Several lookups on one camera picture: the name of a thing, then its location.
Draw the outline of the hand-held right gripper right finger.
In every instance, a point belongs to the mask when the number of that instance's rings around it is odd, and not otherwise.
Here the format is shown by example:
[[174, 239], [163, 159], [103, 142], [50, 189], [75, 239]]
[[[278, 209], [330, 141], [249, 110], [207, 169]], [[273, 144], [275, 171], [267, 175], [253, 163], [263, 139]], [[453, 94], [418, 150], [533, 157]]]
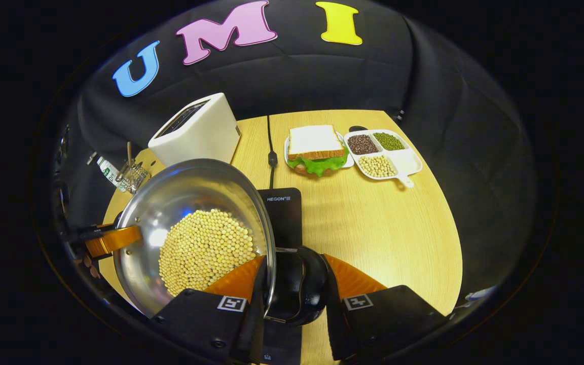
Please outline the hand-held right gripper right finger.
[[406, 285], [391, 288], [329, 254], [327, 335], [339, 362], [383, 362], [444, 326], [447, 319]]

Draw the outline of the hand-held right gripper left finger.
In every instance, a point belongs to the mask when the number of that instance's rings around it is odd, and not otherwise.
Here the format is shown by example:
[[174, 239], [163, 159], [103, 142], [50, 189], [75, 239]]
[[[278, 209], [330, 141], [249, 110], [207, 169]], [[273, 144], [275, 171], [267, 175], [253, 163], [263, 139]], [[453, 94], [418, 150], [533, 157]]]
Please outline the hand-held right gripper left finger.
[[250, 299], [185, 289], [151, 319], [155, 330], [188, 352], [192, 364], [261, 363], [267, 257], [253, 266]]

